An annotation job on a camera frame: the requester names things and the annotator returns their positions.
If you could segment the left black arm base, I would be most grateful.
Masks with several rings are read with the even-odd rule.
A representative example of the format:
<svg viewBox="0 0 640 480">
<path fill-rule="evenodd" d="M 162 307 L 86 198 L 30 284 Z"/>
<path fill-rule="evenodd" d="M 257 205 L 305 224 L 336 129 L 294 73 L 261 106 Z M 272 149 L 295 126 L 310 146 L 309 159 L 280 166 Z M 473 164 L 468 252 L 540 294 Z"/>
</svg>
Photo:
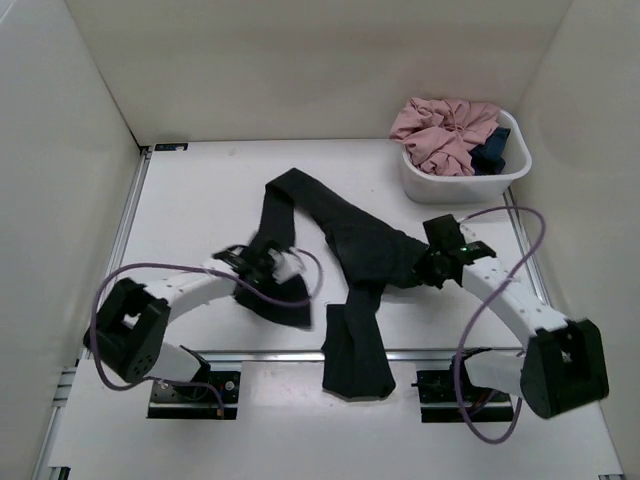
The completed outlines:
<svg viewBox="0 0 640 480">
<path fill-rule="evenodd" d="M 174 387 L 154 383 L 147 408 L 148 419 L 163 420 L 235 420 L 238 413 L 241 371 L 212 370 L 208 383 L 220 395 L 206 387 Z"/>
</svg>

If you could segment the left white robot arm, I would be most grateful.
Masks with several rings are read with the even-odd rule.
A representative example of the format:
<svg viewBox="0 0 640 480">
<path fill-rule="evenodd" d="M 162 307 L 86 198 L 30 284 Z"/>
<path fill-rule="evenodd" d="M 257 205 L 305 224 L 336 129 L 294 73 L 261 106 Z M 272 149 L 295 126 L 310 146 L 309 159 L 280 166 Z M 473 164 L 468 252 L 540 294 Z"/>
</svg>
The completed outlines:
<svg viewBox="0 0 640 480">
<path fill-rule="evenodd" d="M 121 270 L 137 268 L 177 273 L 149 283 L 122 278 L 106 296 L 97 293 L 83 343 L 92 351 L 102 379 L 109 368 L 125 383 L 124 390 L 147 380 L 161 381 L 175 385 L 188 400 L 206 395 L 210 367 L 197 353 L 164 341 L 171 322 L 235 290 L 275 306 L 293 307 L 294 300 L 277 299 L 264 288 L 288 285 L 304 272 L 292 250 L 266 246 L 251 252 L 241 245 L 213 254 L 200 266 L 139 263 Z"/>
</svg>

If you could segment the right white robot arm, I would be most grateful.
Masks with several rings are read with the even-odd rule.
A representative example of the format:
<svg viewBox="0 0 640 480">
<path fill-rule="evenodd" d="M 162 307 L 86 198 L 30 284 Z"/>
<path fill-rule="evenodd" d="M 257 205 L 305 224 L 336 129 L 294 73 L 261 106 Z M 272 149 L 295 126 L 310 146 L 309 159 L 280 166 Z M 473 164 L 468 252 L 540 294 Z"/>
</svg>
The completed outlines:
<svg viewBox="0 0 640 480">
<path fill-rule="evenodd" d="M 608 397 L 610 388 L 599 328 L 571 320 L 517 281 L 482 241 L 468 241 L 452 215 L 423 224 L 428 248 L 415 264 L 422 282 L 441 288 L 453 281 L 480 300 L 515 335 L 523 351 L 458 346 L 449 387 L 459 405 L 483 389 L 518 397 L 550 419 Z"/>
</svg>

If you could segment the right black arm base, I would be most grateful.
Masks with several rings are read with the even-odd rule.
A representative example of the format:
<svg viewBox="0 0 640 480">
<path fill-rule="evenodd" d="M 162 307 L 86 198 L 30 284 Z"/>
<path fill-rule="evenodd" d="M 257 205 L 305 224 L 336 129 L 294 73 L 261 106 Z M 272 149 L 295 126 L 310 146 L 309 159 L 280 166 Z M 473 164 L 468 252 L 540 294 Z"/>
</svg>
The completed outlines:
<svg viewBox="0 0 640 480">
<path fill-rule="evenodd" d="M 418 370 L 411 384 L 418 390 L 422 423 L 463 423 L 449 370 Z M 474 422 L 509 423 L 514 417 L 510 397 L 491 389 L 462 386 L 464 406 Z"/>
</svg>

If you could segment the black denim trousers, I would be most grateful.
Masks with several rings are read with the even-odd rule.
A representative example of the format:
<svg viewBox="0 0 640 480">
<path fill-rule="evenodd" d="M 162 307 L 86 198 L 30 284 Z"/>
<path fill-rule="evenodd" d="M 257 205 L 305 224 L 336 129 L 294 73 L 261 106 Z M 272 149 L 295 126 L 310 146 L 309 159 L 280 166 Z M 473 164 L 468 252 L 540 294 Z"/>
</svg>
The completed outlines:
<svg viewBox="0 0 640 480">
<path fill-rule="evenodd" d="M 396 383 L 376 312 L 386 286 L 418 285 L 412 268 L 426 246 L 291 169 L 267 183 L 258 232 L 241 258 L 254 260 L 265 246 L 293 246 L 296 209 L 324 233 L 348 286 L 345 303 L 326 308 L 323 387 L 343 398 L 385 398 Z"/>
</svg>

